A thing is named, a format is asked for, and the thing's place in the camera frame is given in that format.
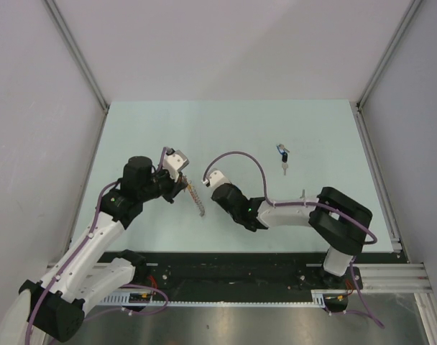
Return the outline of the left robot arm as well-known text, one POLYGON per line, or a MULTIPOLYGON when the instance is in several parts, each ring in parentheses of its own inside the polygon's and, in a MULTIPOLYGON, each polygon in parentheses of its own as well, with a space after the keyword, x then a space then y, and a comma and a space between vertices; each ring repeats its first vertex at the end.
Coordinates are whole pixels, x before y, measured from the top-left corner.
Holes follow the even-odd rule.
POLYGON ((79 240, 38 282, 27 280, 21 286, 20 291, 31 296, 21 344, 30 343, 34 328, 57 341, 68 341, 107 295, 125 285, 137 288, 146 282, 144 260, 130 251, 97 275, 89 273, 109 245, 140 215, 146 202, 164 198, 173 203, 186 187, 182 171, 188 163, 180 150, 170 148, 163 149, 157 166, 148 157, 129 158, 122 176, 99 193, 93 220, 79 240))

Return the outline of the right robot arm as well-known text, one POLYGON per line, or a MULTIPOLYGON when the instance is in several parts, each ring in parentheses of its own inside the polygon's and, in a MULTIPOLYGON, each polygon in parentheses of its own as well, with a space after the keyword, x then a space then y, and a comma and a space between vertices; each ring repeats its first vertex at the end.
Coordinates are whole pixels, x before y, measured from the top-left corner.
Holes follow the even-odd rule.
POLYGON ((369 230, 372 212, 332 187, 324 187, 313 200, 300 198, 272 206, 263 197, 247 198, 234 184, 224 183, 213 190, 211 200, 252 232, 278 226, 314 229, 329 244, 320 270, 321 282, 328 288, 343 283, 353 258, 365 245, 377 242, 369 230))

